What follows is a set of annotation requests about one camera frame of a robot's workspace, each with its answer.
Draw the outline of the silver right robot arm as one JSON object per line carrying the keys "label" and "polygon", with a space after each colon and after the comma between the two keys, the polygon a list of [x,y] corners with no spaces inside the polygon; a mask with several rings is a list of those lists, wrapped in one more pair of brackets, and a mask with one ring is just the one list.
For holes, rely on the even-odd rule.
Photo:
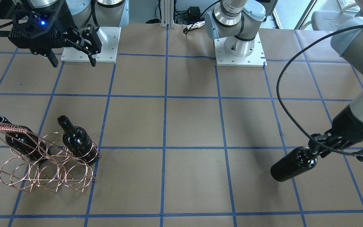
{"label": "silver right robot arm", "polygon": [[47,58],[54,66],[53,49],[74,49],[94,67],[102,50],[115,37],[106,29],[121,29],[130,21],[128,0],[23,0],[17,5],[27,21],[14,25],[23,37],[20,48]]}

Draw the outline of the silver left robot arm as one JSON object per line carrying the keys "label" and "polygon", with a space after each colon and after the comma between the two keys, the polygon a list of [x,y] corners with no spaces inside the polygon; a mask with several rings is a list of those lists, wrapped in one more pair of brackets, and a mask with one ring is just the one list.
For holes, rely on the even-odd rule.
{"label": "silver left robot arm", "polygon": [[[363,0],[357,0],[356,3],[363,12]],[[250,55],[250,50],[243,53],[238,53],[237,50],[243,43],[251,43],[254,40],[259,28],[255,22],[262,21],[265,17],[263,5],[255,0],[219,0],[213,6],[213,11],[205,16],[208,36],[213,40],[232,38],[238,44],[233,44],[227,49],[231,55]],[[288,61],[277,80],[277,98],[291,121],[309,138],[308,151],[311,154],[326,157],[329,153],[335,152],[355,156],[359,161],[363,161],[363,92],[334,118],[331,128],[324,135],[308,134],[290,114],[280,96],[280,82],[288,66],[299,55],[327,38],[331,38],[331,47],[339,56],[363,75],[363,17],[352,17],[337,31],[311,43]]]}

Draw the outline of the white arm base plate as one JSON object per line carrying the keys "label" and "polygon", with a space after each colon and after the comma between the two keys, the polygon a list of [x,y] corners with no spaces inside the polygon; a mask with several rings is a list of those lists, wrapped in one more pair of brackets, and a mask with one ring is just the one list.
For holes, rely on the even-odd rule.
{"label": "white arm base plate", "polygon": [[266,67],[267,61],[259,33],[254,40],[244,42],[236,37],[214,40],[217,66]]}
{"label": "white arm base plate", "polygon": [[92,59],[97,63],[115,63],[120,40],[120,27],[99,27],[92,30],[92,37],[85,36],[81,47],[86,52],[79,51],[73,47],[65,47],[61,60],[63,62],[90,62]]}

